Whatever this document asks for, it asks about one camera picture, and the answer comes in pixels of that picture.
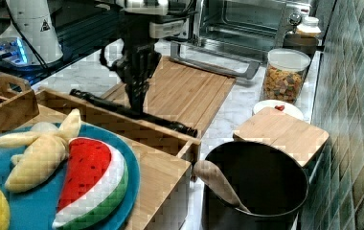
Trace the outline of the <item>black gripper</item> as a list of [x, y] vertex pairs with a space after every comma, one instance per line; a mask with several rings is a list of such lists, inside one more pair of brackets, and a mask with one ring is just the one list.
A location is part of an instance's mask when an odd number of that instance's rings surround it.
[[155, 51], [158, 41], [149, 35], [149, 22], [153, 16], [124, 13], [120, 24], [120, 39], [124, 42], [122, 57], [113, 63], [113, 70], [125, 84], [131, 109], [141, 114], [152, 77], [161, 55]]

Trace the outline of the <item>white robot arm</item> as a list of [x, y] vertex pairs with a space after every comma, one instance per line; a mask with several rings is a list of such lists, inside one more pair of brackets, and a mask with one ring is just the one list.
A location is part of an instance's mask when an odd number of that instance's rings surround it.
[[[60, 34], [52, 24], [47, 0], [6, 0], [10, 26], [0, 35], [0, 58], [17, 70], [47, 71], [63, 59]], [[123, 56], [108, 68], [125, 84], [131, 109], [143, 111], [152, 77], [161, 55], [154, 51], [160, 38], [177, 35], [190, 14], [191, 5], [172, 0], [115, 0], [118, 12], [106, 12], [76, 29], [75, 37], [97, 41], [113, 32], [124, 43]]]

